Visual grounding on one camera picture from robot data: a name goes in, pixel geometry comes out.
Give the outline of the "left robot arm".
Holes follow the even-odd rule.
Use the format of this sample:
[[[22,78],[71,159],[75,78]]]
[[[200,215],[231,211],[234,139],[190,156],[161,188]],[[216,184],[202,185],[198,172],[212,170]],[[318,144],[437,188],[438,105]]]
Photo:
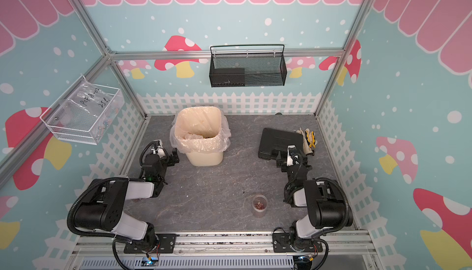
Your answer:
[[[127,201],[157,198],[167,184],[167,169],[179,163],[176,148],[168,152],[161,140],[147,144],[139,158],[137,179],[111,177],[94,179],[71,206],[68,229],[83,237],[106,237],[129,249],[150,253],[159,250],[161,238],[154,225],[124,212]]]

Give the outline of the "clear plastic jar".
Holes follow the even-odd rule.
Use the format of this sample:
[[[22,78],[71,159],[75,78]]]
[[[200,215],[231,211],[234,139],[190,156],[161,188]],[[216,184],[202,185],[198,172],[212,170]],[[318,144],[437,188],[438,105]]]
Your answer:
[[[252,200],[252,213],[256,218],[262,218],[267,212],[268,200],[263,195],[255,195]]]

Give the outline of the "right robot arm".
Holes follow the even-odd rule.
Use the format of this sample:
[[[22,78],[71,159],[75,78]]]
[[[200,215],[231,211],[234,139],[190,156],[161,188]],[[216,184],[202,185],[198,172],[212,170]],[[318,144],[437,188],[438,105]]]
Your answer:
[[[289,230],[274,229],[272,245],[275,253],[318,253],[323,251],[320,238],[352,226],[354,215],[346,193],[336,180],[326,177],[309,179],[312,166],[296,146],[287,147],[281,169],[287,173],[284,203],[306,208],[307,215],[293,222]]]

